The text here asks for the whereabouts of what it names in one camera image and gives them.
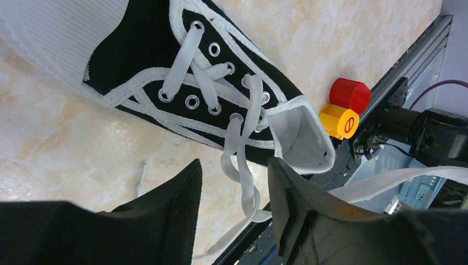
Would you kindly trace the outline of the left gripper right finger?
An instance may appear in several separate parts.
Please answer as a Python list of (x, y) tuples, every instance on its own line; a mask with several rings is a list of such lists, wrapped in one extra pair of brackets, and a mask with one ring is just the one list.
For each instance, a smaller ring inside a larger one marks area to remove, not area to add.
[(268, 162), (276, 245), (284, 264), (384, 264), (377, 214), (336, 198), (280, 158)]

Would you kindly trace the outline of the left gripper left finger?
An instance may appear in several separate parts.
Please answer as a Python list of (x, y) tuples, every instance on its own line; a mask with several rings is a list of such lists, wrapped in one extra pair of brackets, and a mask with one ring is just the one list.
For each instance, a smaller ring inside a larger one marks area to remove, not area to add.
[(170, 180), (100, 215), (98, 264), (191, 264), (202, 188), (193, 160)]

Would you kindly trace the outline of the black white canvas sneaker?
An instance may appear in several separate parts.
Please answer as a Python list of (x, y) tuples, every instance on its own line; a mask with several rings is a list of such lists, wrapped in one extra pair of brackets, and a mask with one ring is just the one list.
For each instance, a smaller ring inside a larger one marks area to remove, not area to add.
[(300, 174), (335, 149), (309, 99), (213, 1), (2, 1), (1, 39), (81, 95)]

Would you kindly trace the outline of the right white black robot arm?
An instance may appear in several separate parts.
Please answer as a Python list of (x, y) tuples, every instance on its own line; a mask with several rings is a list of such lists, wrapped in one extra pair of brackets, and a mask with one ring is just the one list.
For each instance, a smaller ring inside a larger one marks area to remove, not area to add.
[(467, 167), (467, 118), (430, 108), (422, 112), (390, 106), (354, 137), (353, 152), (367, 159), (371, 149), (393, 140), (409, 145), (407, 155), (427, 167)]

